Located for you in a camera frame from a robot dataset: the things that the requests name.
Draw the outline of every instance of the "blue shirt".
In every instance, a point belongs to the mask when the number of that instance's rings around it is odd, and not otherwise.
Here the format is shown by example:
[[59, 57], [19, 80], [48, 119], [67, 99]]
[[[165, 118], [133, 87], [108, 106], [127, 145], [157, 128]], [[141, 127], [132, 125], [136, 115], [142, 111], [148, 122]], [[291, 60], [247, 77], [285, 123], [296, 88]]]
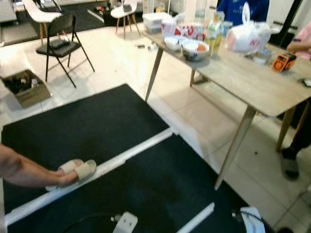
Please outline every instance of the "blue shirt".
[[[233, 22], [233, 25], [242, 24], [242, 11], [246, 0], [222, 0], [217, 11], [223, 11], [225, 21]], [[247, 0], [251, 12], [251, 20], [263, 22], [267, 20], [269, 0]]]

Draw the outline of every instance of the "wooden table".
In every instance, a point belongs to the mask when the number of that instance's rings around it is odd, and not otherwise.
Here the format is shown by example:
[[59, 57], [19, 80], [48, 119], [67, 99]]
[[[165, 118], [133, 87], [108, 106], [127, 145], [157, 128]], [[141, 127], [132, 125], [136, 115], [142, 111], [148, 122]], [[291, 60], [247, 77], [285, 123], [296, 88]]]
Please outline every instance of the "wooden table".
[[[161, 34], [148, 34], [146, 32], [142, 34], [159, 45], [145, 101], [148, 100], [155, 81], [162, 53], [166, 51], [192, 68], [190, 83], [193, 81], [195, 71], [198, 71], [247, 104], [242, 121], [216, 181], [215, 189], [218, 189], [223, 181], [256, 111], [269, 117], [276, 117], [286, 112], [276, 146], [276, 150], [279, 151], [296, 106], [311, 97], [311, 89], [298, 82], [301, 78], [311, 78], [310, 61], [297, 58], [296, 64], [291, 70], [277, 73], [271, 69], [271, 66], [257, 64], [237, 53], [228, 51], [225, 49], [225, 42], [223, 41], [216, 58], [189, 62], [181, 52], [169, 50], [165, 46]], [[268, 49], [273, 51], [274, 58], [279, 53], [284, 52], [284, 50], [271, 45], [268, 45]]]

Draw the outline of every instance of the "white chair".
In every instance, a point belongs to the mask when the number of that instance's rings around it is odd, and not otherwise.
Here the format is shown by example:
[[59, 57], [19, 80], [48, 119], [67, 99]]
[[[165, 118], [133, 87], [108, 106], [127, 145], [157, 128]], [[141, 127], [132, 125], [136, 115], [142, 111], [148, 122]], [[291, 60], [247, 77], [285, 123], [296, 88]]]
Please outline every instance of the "white chair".
[[124, 5], [131, 5], [132, 7], [132, 10], [129, 11], [129, 12], [124, 12], [123, 10], [123, 6], [120, 6], [120, 7], [117, 7], [115, 9], [113, 9], [111, 11], [111, 16], [113, 18], [117, 18], [118, 19], [118, 22], [117, 22], [117, 28], [116, 28], [116, 34], [117, 34], [117, 31], [118, 31], [118, 26], [119, 26], [119, 22], [120, 22], [120, 18], [123, 18], [123, 26], [124, 26], [124, 39], [125, 39], [125, 17], [127, 17], [127, 20], [128, 20], [128, 23], [130, 25], [130, 29], [132, 31], [132, 27], [131, 27], [131, 20], [130, 20], [130, 15], [132, 15], [132, 19], [136, 25], [136, 28], [137, 28], [137, 31], [140, 35], [140, 31], [138, 29], [138, 26], [137, 26], [137, 23], [136, 23], [136, 18], [135, 18], [135, 11], [136, 11], [136, 8], [137, 8], [137, 0], [125, 0]]
[[47, 23], [51, 23], [55, 18], [62, 14], [59, 12], [43, 12], [41, 11], [33, 0], [22, 0], [30, 17], [40, 25], [40, 38], [43, 44], [43, 26], [45, 35], [48, 36]]

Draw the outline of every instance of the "floor mat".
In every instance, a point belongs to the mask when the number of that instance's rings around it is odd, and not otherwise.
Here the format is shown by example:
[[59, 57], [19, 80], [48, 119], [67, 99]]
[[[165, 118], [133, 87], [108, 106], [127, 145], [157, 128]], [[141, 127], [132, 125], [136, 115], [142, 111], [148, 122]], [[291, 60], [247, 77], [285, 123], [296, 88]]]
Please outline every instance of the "floor mat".
[[[174, 233], [211, 202], [214, 213], [193, 232], [243, 233], [231, 216], [247, 204], [179, 136], [138, 154], [121, 167], [14, 223], [8, 233], [61, 233], [87, 215], [128, 211], [138, 217], [134, 233]], [[92, 219], [69, 233], [111, 233], [114, 223]]]
[[2, 39], [4, 42], [13, 42], [14, 44], [25, 40], [36, 40], [38, 34], [30, 22], [25, 22], [13, 27], [2, 28]]
[[[75, 29], [77, 32], [80, 32], [90, 29], [116, 25], [117, 20], [112, 17], [111, 21], [109, 20], [110, 23], [104, 24], [87, 12], [87, 10], [93, 11], [94, 8], [98, 6], [104, 6], [105, 4], [106, 4], [105, 1], [96, 1], [96, 2], [84, 2], [79, 4], [64, 5], [61, 7], [63, 13], [72, 12], [76, 15], [77, 21]], [[59, 12], [59, 9], [57, 7], [48, 7], [47, 9], [48, 10], [42, 8], [42, 11]], [[37, 22], [34, 22], [30, 18], [29, 14], [26, 15], [24, 11], [20, 11], [18, 13], [17, 19], [19, 25], [16, 25], [14, 22], [6, 22], [1, 24], [3, 34], [2, 39], [4, 41], [5, 46], [36, 40], [40, 38], [39, 24]], [[136, 20], [137, 22], [142, 22], [142, 13], [136, 14]]]
[[[6, 125], [2, 143], [56, 170], [75, 158], [101, 164], [167, 128], [148, 104], [122, 85]], [[6, 213], [45, 192], [4, 182]]]

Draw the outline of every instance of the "cable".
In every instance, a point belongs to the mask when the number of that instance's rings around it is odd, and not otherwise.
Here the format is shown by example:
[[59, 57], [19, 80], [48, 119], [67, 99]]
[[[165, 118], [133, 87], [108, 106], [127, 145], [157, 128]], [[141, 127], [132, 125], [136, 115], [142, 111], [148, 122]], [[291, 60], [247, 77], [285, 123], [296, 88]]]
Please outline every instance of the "cable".
[[269, 225], [269, 223], [267, 223], [264, 219], [254, 215], [254, 214], [251, 214], [251, 213], [246, 212], [246, 211], [234, 211], [234, 212], [232, 212], [233, 217], [235, 217], [235, 215], [237, 215], [237, 214], [246, 214], [248, 217], [253, 217], [253, 218], [257, 219], [258, 221], [262, 222], [264, 224], [264, 226], [269, 229], [269, 232], [272, 232], [272, 233], [275, 232], [275, 230]]
[[121, 218], [121, 215], [114, 215], [114, 214], [108, 214], [108, 213], [95, 213], [95, 214], [83, 217], [82, 219], [72, 223], [70, 226], [68, 226], [66, 229], [64, 229], [62, 233], [67, 233], [69, 230], [71, 230], [75, 226], [79, 225], [80, 223], [85, 222], [85, 221], [87, 221], [91, 218], [94, 218], [94, 217], [109, 217], [111, 221], [118, 222], [119, 219]]

